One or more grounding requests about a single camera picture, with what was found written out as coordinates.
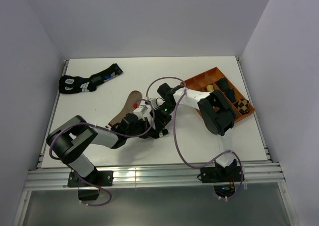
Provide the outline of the brown sock red stripes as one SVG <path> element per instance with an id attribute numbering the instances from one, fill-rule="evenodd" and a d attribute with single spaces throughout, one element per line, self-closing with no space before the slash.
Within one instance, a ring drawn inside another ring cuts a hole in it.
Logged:
<path id="1" fill-rule="evenodd" d="M 139 91 L 132 91 L 127 99 L 126 102 L 121 109 L 121 111 L 106 125 L 106 128 L 111 129 L 113 125 L 116 123 L 120 123 L 121 120 L 129 113 L 133 113 L 133 111 L 139 107 L 142 101 L 142 93 Z"/>

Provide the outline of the white black striped sock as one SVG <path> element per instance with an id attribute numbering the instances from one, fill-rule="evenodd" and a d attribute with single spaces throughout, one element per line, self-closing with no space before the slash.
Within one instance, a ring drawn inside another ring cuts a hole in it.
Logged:
<path id="1" fill-rule="evenodd" d="M 158 139 L 161 136 L 168 134 L 166 129 L 167 124 L 171 121 L 172 117 L 167 111 L 156 111 L 153 129 L 150 130 L 150 137 Z"/>

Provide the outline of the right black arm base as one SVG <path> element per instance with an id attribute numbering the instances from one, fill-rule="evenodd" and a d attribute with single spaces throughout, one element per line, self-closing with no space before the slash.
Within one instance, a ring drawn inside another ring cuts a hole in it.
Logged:
<path id="1" fill-rule="evenodd" d="M 214 192 L 219 199 L 227 201 L 236 194 L 236 183 L 241 187 L 245 180 L 241 165 L 237 165 L 237 160 L 226 166 L 225 168 L 215 162 L 214 167 L 205 167 L 200 169 L 197 179 L 204 184 L 220 184 L 214 185 Z"/>

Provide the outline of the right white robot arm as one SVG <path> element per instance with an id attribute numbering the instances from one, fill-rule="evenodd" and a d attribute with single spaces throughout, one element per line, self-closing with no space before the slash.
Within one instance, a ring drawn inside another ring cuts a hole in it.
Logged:
<path id="1" fill-rule="evenodd" d="M 218 147 L 221 153 L 204 166 L 215 162 L 218 166 L 215 170 L 217 178 L 221 181 L 228 180 L 233 175 L 232 167 L 237 166 L 239 159 L 233 151 L 232 142 L 232 128 L 235 124 L 236 114 L 224 94 L 219 90 L 202 92 L 181 85 L 171 88 L 166 83 L 162 84 L 157 92 L 164 99 L 164 103 L 158 111 L 165 115 L 172 114 L 174 143 L 182 161 L 188 165 L 177 143 L 176 115 L 180 104 L 199 110 L 207 130 L 218 136 Z"/>

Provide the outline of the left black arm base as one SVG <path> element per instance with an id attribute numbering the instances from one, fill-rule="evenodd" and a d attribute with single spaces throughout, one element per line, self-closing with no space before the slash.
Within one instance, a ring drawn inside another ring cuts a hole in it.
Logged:
<path id="1" fill-rule="evenodd" d="M 82 177 L 76 171 L 69 174 L 68 188 L 78 188 L 78 199 L 89 206 L 101 206 L 108 204 L 112 194 L 104 187 L 110 187 L 113 183 L 113 171 L 94 170 L 87 177 Z M 93 203 L 102 194 L 109 198 L 104 203 Z"/>

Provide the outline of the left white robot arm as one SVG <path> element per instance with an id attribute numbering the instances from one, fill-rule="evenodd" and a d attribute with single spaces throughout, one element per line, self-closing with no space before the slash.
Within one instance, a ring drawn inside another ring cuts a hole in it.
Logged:
<path id="1" fill-rule="evenodd" d="M 51 132 L 46 143 L 50 146 L 51 158 L 60 160 L 79 174 L 79 180 L 86 186 L 97 180 L 96 167 L 84 155 L 90 144 L 117 149 L 128 138 L 146 135 L 153 128 L 154 122 L 147 118 L 140 119 L 133 113 L 127 114 L 120 123 L 110 129 L 87 123 L 77 115 Z"/>

